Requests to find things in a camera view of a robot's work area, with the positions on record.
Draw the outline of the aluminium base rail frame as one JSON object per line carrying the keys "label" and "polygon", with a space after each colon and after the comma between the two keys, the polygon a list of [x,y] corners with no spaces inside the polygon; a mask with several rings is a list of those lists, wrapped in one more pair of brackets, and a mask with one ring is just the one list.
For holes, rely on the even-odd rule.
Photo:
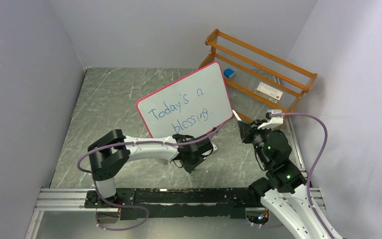
{"label": "aluminium base rail frame", "polygon": [[[325,215],[318,189],[309,195]],[[150,218],[142,206],[102,200],[91,189],[42,189],[28,239],[208,239],[295,238],[269,211],[265,224],[229,217]]]}

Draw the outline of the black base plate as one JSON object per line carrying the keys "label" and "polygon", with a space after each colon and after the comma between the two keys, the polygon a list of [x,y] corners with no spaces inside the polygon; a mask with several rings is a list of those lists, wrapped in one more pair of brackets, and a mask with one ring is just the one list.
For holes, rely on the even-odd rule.
{"label": "black base plate", "polygon": [[150,218],[229,217],[265,224],[270,216],[248,188],[118,188],[108,201],[145,207]]}

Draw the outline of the blue whiteboard marker pen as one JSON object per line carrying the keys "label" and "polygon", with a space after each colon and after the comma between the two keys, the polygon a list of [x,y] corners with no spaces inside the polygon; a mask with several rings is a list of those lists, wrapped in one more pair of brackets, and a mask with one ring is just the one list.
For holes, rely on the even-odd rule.
{"label": "blue whiteboard marker pen", "polygon": [[233,112],[234,116],[236,117],[236,119],[238,121],[241,121],[241,118],[239,117],[238,113],[235,110],[232,110],[232,112]]}

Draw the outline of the blue eraser on shelf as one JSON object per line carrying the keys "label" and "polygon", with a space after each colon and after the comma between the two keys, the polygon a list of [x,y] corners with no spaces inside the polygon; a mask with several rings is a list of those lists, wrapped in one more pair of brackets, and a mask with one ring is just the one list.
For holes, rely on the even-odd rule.
{"label": "blue eraser on shelf", "polygon": [[235,72],[233,69],[226,68],[226,69],[223,71],[223,76],[224,76],[226,79],[232,79],[235,75],[236,75],[236,72]]}

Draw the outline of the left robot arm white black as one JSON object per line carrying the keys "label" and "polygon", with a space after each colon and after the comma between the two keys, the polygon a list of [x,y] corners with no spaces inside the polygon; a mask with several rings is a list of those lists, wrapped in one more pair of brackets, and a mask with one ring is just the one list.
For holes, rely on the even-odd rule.
{"label": "left robot arm white black", "polygon": [[114,129],[88,146],[87,157],[91,166],[89,173],[99,191],[97,199],[105,207],[111,207],[118,199],[114,178],[125,164],[163,159],[177,161],[181,168],[191,173],[215,151],[217,146],[207,134],[193,137],[176,133],[163,138],[136,138]]}

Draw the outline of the orange wooden shelf rack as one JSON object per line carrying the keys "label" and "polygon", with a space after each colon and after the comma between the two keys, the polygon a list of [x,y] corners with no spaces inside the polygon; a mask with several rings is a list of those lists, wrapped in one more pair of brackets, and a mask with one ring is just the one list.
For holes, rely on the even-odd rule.
{"label": "orange wooden shelf rack", "polygon": [[[230,68],[236,72],[232,79],[223,78],[237,97],[234,100],[234,110],[247,121],[252,121],[257,116],[252,104],[261,107],[262,111],[279,109],[285,113],[294,112],[302,97],[312,89],[318,76],[219,29],[208,35],[205,44],[210,50],[200,67],[216,61],[223,71]],[[283,92],[277,103],[256,93],[261,82]]]}

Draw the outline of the white labelled box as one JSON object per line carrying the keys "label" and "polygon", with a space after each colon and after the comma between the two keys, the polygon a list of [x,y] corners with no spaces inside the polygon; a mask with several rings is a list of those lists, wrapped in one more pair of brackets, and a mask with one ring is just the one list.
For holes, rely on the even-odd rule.
{"label": "white labelled box", "polygon": [[283,95],[282,91],[263,82],[261,82],[256,88],[256,93],[260,96],[264,96],[267,100],[273,103],[277,103]]}

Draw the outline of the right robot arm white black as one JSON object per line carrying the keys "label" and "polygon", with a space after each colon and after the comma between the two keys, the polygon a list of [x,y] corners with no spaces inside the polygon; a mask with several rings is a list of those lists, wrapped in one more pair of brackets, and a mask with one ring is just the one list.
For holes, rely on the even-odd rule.
{"label": "right robot arm white black", "polygon": [[266,172],[249,186],[250,203],[267,208],[296,239],[340,239],[309,195],[306,178],[290,161],[292,147],[286,135],[266,124],[267,120],[238,121],[242,142],[253,146]]}

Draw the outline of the whiteboard with pink frame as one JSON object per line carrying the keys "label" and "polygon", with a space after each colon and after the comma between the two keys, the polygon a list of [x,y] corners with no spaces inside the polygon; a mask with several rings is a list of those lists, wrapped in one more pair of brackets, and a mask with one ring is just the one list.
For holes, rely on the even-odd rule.
{"label": "whiteboard with pink frame", "polygon": [[233,117],[218,62],[212,62],[141,98],[137,110],[153,138],[199,137]]}

